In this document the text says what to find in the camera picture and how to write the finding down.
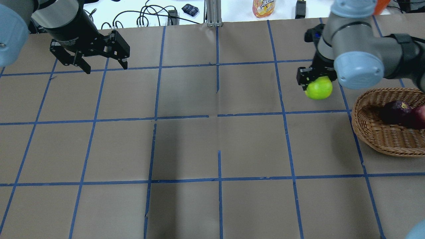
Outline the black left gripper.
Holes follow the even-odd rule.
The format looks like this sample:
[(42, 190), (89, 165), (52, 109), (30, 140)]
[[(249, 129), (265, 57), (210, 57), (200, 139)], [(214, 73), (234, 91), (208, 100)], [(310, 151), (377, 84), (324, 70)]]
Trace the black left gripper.
[(85, 12), (76, 15), (62, 26), (42, 27), (52, 36), (49, 50), (64, 66), (77, 66), (86, 74), (91, 73), (84, 56), (103, 56), (115, 59), (124, 70), (128, 69), (130, 46), (117, 31), (101, 34)]

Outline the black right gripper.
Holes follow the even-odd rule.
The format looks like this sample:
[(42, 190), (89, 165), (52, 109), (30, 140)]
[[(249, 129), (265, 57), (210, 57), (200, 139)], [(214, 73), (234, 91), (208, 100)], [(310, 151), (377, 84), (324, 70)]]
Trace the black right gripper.
[(319, 77), (328, 77), (329, 80), (337, 80), (337, 73), (334, 69), (334, 60), (323, 56), (319, 50), (316, 50), (310, 67), (299, 67), (297, 69), (296, 80), (303, 91), (306, 91), (308, 85), (313, 83)]

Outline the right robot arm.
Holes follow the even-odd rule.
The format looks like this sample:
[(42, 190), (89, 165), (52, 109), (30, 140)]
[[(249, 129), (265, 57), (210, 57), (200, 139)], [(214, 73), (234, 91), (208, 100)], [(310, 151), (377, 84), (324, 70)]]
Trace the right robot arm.
[(424, 39), (408, 34), (373, 35), (371, 17), (376, 0), (335, 0), (327, 23), (308, 29), (313, 42), (310, 67), (299, 67), (297, 83), (307, 86), (319, 77), (349, 89), (375, 86), (381, 79), (406, 78), (424, 91)]

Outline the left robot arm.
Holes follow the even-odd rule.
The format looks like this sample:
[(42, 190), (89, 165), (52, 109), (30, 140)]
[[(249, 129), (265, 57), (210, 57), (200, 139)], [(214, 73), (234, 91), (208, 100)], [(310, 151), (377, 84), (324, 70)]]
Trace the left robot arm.
[(2, 0), (0, 65), (13, 64), (30, 34), (35, 21), (50, 36), (50, 52), (62, 63), (90, 74), (89, 56), (115, 59), (128, 69), (130, 46), (117, 30), (102, 35), (84, 11), (83, 0)]

